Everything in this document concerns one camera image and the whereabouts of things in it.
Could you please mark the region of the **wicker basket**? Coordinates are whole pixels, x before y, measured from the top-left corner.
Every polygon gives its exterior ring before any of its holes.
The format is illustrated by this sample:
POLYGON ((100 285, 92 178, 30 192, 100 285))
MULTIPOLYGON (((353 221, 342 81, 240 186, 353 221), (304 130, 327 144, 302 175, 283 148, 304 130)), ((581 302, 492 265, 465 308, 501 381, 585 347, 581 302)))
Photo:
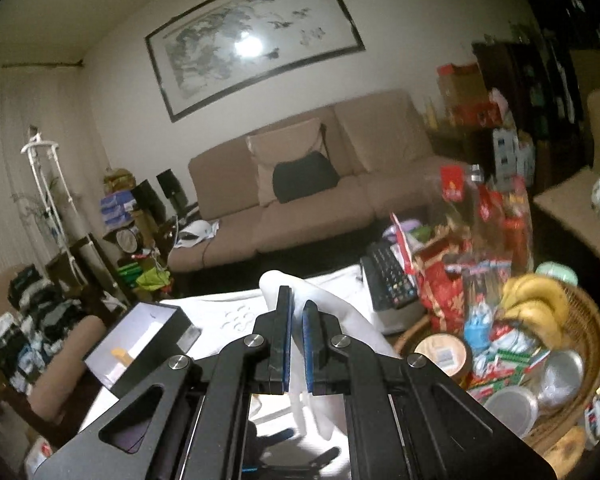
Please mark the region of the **wicker basket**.
POLYGON ((422 318, 394 346, 425 353, 536 452, 566 434, 600 384, 600 310, 578 286, 539 274, 508 280, 490 344, 471 352, 460 335, 422 318))

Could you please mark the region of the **red snack bag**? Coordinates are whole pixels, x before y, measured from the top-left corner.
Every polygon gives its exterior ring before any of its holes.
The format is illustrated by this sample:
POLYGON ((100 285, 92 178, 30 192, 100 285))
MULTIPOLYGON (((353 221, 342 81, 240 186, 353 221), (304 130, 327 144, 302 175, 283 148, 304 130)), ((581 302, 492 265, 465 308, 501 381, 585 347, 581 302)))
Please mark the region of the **red snack bag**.
POLYGON ((432 240, 416 252, 414 267, 419 300, 435 333, 460 336, 465 325, 464 287, 460 274, 445 270, 445 257, 456 257, 460 246, 447 237, 432 240))

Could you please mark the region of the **small tub grey lid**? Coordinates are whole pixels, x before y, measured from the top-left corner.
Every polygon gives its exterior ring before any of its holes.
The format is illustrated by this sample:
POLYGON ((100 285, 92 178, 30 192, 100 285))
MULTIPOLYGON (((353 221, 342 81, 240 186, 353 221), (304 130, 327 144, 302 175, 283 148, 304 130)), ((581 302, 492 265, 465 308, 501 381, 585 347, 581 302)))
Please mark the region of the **small tub grey lid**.
POLYGON ((508 386, 492 394, 483 407, 521 439, 530 434, 539 416, 539 405, 530 389, 508 386))

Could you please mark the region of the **black white storage box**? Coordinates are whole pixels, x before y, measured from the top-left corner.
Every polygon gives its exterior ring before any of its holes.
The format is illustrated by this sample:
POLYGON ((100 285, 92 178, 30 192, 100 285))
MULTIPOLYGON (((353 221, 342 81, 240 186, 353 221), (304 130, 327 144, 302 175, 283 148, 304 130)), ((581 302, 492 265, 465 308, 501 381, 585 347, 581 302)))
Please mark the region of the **black white storage box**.
POLYGON ((103 387, 121 398, 165 360, 189 352, 200 334, 180 307, 139 302, 87 352, 83 362, 103 387), (133 363, 123 366, 111 355, 113 348, 129 352, 133 363))

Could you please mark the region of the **brown sofa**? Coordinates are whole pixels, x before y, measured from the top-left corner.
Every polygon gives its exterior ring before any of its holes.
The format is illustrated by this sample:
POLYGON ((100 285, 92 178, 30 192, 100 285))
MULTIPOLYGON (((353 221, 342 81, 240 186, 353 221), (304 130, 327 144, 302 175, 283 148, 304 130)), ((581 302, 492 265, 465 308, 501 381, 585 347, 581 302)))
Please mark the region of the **brown sofa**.
POLYGON ((404 90, 288 117, 190 160, 201 218, 218 229, 175 243, 169 268, 229 266, 404 218, 449 165, 404 90))

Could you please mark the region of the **black cushion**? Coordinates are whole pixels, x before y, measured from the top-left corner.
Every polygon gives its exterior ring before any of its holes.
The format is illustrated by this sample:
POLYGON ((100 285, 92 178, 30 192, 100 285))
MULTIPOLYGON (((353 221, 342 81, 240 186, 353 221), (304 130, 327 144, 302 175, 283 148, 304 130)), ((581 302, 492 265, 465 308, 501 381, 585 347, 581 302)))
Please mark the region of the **black cushion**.
POLYGON ((339 180, 330 160, 323 153, 312 151, 302 158, 277 164, 272 187, 276 200, 286 204, 336 188, 339 180))

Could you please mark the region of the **framed ink painting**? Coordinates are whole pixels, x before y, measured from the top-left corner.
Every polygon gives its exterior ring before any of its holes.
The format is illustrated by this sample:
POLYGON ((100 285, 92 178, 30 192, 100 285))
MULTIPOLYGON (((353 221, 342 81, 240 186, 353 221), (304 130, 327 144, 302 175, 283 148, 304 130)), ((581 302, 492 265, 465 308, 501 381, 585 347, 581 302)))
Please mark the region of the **framed ink painting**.
POLYGON ((343 0, 206 0, 145 42, 171 122, 260 81, 365 49, 343 0))

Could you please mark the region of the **gold lid clear jar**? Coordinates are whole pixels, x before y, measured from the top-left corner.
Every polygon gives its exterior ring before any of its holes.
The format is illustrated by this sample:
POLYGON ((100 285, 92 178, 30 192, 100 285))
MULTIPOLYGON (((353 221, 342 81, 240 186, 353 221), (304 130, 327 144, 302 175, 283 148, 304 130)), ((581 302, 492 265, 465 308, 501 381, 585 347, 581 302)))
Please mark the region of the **gold lid clear jar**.
POLYGON ((130 366, 134 361, 132 356, 129 355, 129 352, 121 348, 113 348, 111 350, 111 355, 123 366, 130 366))

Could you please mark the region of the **tan sofa pillow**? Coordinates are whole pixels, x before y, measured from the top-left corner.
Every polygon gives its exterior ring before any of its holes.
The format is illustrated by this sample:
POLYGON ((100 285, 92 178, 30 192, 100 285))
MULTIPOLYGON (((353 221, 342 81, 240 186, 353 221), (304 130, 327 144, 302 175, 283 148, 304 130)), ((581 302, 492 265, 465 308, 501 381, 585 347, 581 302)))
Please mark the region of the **tan sofa pillow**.
POLYGON ((322 122, 311 118, 304 122, 247 136, 247 148, 257 167, 258 200, 263 207, 276 200, 273 172, 281 162, 293 162, 311 152, 327 156, 322 122))

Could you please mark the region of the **brown jar tan lid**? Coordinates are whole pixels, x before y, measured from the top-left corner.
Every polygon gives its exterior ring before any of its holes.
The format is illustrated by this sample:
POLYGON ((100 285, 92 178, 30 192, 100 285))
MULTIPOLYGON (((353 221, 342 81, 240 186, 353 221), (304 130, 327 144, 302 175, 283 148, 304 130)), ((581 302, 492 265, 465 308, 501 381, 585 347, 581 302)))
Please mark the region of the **brown jar tan lid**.
POLYGON ((459 336, 449 333, 428 335, 416 344, 422 354, 459 385, 464 385, 472 369, 471 348, 459 336))

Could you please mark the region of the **banana bunch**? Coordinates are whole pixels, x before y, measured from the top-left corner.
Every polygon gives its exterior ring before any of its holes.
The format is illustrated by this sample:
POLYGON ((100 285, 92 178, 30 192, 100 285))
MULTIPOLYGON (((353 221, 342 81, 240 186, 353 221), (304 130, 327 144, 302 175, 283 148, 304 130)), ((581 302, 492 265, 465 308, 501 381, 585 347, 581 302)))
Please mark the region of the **banana bunch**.
POLYGON ((547 349, 564 346, 569 315, 568 296, 554 278, 528 273, 510 278, 503 287, 498 319, 530 330, 547 349))

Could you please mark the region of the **small tub clear lid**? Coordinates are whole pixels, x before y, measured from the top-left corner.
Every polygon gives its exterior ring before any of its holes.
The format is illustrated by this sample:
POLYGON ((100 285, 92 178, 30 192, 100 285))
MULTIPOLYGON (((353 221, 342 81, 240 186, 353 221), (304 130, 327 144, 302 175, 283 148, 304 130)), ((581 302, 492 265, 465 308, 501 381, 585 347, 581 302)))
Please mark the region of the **small tub clear lid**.
POLYGON ((581 389, 583 376, 584 364, 577 351, 550 352, 533 387, 540 411, 556 411, 574 399, 581 389))

